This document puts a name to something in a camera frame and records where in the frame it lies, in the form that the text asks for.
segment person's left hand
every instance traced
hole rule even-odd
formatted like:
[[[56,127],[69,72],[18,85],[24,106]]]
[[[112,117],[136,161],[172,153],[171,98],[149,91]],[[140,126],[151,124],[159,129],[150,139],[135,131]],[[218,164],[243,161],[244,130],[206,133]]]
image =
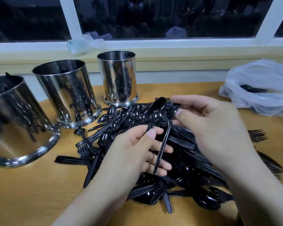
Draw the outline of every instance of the person's left hand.
[[[110,146],[92,183],[101,184],[113,190],[113,198],[121,198],[129,193],[136,184],[141,172],[153,173],[157,156],[149,149],[159,151],[161,142],[155,140],[156,134],[163,129],[154,127],[146,134],[147,125],[139,125],[118,135]],[[166,145],[165,152],[172,153],[173,148]],[[161,160],[156,174],[165,176],[172,166]]]

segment hand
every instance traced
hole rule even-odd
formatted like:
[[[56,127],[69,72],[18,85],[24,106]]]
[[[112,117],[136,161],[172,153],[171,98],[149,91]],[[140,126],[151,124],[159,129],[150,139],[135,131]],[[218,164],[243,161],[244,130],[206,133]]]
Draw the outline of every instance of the hand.
[[[161,142],[155,140],[156,134],[163,129],[154,127],[145,135],[147,125],[139,125],[118,135],[110,146],[103,162],[92,182],[113,187],[113,195],[120,198],[129,193],[136,184],[141,172],[153,173],[157,156],[149,149],[159,151]],[[165,152],[172,153],[173,148],[166,145]],[[167,175],[172,166],[161,160],[158,175]]]
[[[175,125],[189,128],[199,150],[220,171],[258,159],[249,134],[234,104],[200,95],[172,96],[181,104]]]

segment person's right hand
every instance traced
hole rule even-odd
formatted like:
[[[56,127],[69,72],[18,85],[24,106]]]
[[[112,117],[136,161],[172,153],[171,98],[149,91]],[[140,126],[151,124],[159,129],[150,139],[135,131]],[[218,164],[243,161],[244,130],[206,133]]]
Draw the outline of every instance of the person's right hand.
[[[220,171],[259,158],[234,104],[200,95],[177,95],[170,99],[182,108],[173,123],[194,133],[199,150]]]

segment pile of black plastic cutlery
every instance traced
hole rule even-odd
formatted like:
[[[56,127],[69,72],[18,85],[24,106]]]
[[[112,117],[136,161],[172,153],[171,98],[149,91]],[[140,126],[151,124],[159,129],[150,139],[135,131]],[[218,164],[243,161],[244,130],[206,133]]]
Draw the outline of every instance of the pile of black plastic cutlery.
[[[81,142],[76,144],[80,157],[57,156],[55,162],[87,165],[88,173],[83,185],[85,188],[96,174],[117,135],[140,124],[148,125],[148,129],[158,126],[163,128],[165,132],[156,137],[157,140],[163,142],[161,150],[159,152],[150,150],[158,154],[155,169],[157,169],[159,161],[164,159],[171,163],[172,170],[168,171],[167,176],[141,173],[136,186],[130,191],[128,199],[146,205],[154,205],[161,199],[168,213],[172,213],[169,196],[192,197],[201,207],[211,210],[218,209],[221,203],[233,200],[233,196],[216,188],[216,186],[227,188],[227,184],[223,176],[200,152],[193,133],[189,129],[172,125],[171,120],[179,106],[173,104],[169,99],[156,98],[153,103],[136,103],[125,108],[116,108],[112,105],[109,108],[104,108],[103,110],[107,110],[107,113],[98,119],[98,123],[102,124],[90,129],[101,128],[96,133],[86,138],[85,129],[79,127],[75,130],[75,134],[83,138]],[[261,130],[253,130],[249,133],[251,137],[252,135],[255,137],[255,142],[266,139],[265,133]],[[99,147],[93,146],[97,140]],[[165,144],[174,148],[172,154],[163,154]],[[261,152],[258,154],[279,178],[283,173],[283,168],[267,155]],[[171,190],[175,186],[181,187],[181,190]]]

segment metal container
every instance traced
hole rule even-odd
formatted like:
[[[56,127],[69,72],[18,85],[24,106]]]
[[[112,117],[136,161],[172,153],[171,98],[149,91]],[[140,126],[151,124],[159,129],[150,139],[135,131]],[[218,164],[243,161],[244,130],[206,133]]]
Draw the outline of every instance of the metal container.
[[[47,153],[59,140],[20,76],[0,75],[0,166],[18,167]]]
[[[135,53],[108,51],[97,56],[105,89],[107,105],[128,106],[136,103]]]
[[[85,62],[66,59],[45,63],[33,69],[63,128],[77,128],[101,114],[90,84]]]

